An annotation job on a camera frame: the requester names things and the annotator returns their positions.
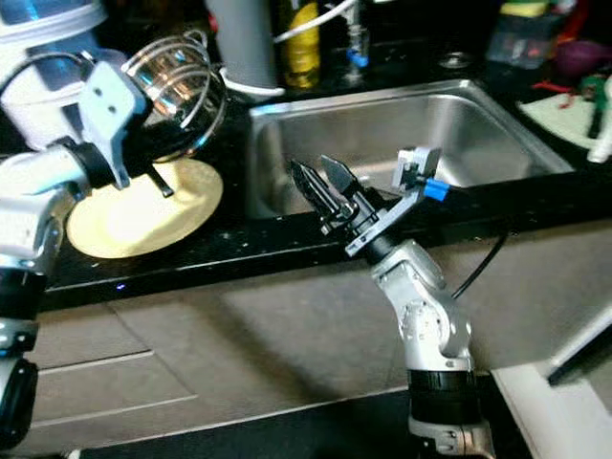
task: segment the bottle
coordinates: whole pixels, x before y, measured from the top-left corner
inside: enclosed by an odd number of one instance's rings
[[[283,32],[306,24],[318,16],[317,2],[313,0],[279,0],[278,6]],[[284,76],[289,86],[312,88],[318,83],[318,27],[283,42],[281,53]]]

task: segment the blue connector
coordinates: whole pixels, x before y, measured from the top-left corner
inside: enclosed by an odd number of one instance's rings
[[[427,198],[442,202],[447,198],[449,190],[449,184],[445,184],[439,180],[427,179],[424,194]]]
[[[348,60],[357,65],[360,69],[367,67],[370,63],[370,59],[367,55],[360,55],[355,50],[346,50],[346,57],[348,57]]]

